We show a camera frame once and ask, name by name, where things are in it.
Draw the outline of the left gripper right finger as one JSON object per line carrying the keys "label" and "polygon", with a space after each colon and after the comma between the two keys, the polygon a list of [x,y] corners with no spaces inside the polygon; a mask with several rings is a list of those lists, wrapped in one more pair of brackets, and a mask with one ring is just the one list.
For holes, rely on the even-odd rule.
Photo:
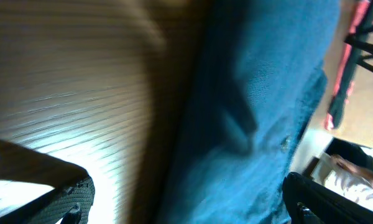
{"label": "left gripper right finger", "polygon": [[291,172],[282,184],[283,201],[292,224],[373,224],[373,212]]}

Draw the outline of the navy blue shorts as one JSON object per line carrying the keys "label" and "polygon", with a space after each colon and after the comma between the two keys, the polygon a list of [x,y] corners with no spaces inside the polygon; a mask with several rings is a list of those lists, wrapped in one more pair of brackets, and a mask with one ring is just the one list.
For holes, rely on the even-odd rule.
{"label": "navy blue shorts", "polygon": [[157,223],[286,223],[282,182],[325,92],[335,0],[215,1]]}

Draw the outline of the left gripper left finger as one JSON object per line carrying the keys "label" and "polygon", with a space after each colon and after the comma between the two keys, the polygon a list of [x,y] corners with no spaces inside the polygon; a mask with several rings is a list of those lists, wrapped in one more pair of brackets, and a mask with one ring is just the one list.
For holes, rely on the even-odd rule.
{"label": "left gripper left finger", "polygon": [[0,224],[87,224],[94,195],[93,179],[86,176],[0,217]]}

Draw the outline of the red t-shirt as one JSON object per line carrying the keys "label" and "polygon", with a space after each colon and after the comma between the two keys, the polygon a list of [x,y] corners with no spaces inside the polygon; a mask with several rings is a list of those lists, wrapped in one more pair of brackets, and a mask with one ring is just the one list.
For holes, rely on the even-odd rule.
{"label": "red t-shirt", "polygon": [[373,44],[367,39],[373,33],[373,0],[355,3],[348,34],[344,40],[343,54],[339,63],[333,96],[329,104],[324,128],[328,131],[339,128],[344,107],[352,93],[355,71],[358,66],[373,73]]}

